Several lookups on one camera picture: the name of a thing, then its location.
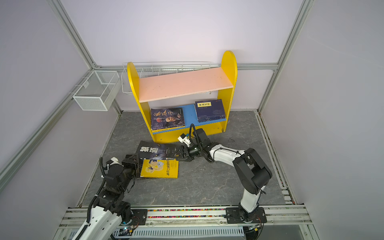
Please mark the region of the thin yellow book underneath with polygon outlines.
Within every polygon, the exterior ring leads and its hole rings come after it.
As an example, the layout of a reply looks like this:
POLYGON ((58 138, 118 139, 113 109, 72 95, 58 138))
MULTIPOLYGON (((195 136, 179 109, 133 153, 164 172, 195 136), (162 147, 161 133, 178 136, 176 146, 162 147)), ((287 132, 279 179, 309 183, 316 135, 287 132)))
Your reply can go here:
POLYGON ((179 162, 176 160, 143 160, 141 178, 177 179, 179 162))

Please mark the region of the black book white characters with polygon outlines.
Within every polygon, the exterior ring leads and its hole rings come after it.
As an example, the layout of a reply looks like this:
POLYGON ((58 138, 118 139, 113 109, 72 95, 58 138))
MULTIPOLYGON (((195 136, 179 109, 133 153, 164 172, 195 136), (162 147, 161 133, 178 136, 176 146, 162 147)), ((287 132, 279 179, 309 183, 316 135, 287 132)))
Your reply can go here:
POLYGON ((136 155, 142 160, 180 160, 179 146, 174 144, 158 144, 140 141, 136 155))

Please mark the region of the navy book yellow label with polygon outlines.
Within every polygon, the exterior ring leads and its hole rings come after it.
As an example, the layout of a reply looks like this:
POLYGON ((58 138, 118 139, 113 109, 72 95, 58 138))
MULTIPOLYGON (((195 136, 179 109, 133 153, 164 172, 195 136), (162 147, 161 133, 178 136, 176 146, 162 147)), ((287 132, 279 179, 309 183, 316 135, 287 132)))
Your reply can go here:
POLYGON ((206 117, 198 117, 198 122, 199 123, 204 123, 204 122, 210 122, 210 121, 218 121, 218 120, 225 120, 225 116, 206 116, 206 117))
POLYGON ((226 116, 222 100, 195 102, 195 111, 198 117, 226 116))

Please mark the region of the dark purple book red circle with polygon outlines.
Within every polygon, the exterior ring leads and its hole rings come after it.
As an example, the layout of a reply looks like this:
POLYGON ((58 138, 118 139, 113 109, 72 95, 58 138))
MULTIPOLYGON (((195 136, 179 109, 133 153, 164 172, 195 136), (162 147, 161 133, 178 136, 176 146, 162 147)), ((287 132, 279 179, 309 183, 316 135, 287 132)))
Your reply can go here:
POLYGON ((153 131, 181 128, 185 126, 183 108, 151 109, 151 129, 153 131))

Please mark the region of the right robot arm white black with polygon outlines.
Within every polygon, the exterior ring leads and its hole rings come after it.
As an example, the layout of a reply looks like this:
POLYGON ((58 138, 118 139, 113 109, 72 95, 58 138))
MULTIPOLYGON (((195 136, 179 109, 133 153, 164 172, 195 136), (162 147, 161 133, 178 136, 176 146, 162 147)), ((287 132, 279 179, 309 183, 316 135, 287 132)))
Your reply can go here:
POLYGON ((265 194, 265 187, 273 177, 272 171, 256 150, 235 150, 212 142, 203 129, 190 125, 189 133, 178 137, 183 145, 174 153, 176 160, 192 161, 197 157, 209 163, 221 162, 233 167, 244 187, 239 204, 243 219, 254 215, 259 210, 259 200, 265 194))

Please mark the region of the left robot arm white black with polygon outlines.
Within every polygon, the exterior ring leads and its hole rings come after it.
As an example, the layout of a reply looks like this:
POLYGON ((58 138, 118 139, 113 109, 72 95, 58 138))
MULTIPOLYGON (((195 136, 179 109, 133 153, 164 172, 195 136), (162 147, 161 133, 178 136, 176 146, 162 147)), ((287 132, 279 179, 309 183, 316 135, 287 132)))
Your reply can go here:
POLYGON ((124 201, 129 184, 134 185, 139 169, 136 155, 126 155, 123 161, 113 157, 105 164, 99 158, 102 184, 87 209, 87 217, 74 240, 115 240, 115 231, 123 226, 124 235, 131 234, 147 220, 145 210, 132 210, 124 201))

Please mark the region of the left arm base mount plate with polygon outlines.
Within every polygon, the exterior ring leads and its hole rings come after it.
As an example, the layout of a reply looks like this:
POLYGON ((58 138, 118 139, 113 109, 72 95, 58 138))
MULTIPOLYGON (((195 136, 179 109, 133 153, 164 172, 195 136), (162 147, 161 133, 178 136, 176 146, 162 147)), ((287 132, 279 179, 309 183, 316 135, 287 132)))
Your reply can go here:
POLYGON ((126 223, 128 225, 143 226, 146 224, 147 216, 148 216, 147 209, 131 209, 131 212, 128 215, 126 223))

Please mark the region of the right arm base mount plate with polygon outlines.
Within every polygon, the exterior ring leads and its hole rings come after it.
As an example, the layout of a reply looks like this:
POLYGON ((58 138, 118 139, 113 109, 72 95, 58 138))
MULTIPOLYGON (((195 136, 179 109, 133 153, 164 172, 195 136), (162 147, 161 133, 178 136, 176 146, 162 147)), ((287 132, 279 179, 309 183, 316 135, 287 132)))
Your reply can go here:
POLYGON ((226 208, 225 217, 228 224, 264 224, 267 222, 266 213, 262 207, 257 207, 251 213, 240 207, 226 208))

